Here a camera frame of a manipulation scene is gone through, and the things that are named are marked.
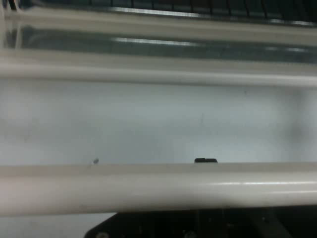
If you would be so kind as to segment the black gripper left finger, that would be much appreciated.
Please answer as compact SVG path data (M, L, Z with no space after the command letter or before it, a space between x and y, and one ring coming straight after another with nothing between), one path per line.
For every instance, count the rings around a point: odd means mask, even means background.
M86 232L86 238L199 238L202 210L117 213Z

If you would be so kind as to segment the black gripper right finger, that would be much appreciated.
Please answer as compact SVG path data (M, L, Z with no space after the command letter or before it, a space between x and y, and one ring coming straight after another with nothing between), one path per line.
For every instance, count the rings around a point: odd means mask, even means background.
M220 172L216 185L229 190L230 206L213 212L219 238L315 238L317 164L206 164Z

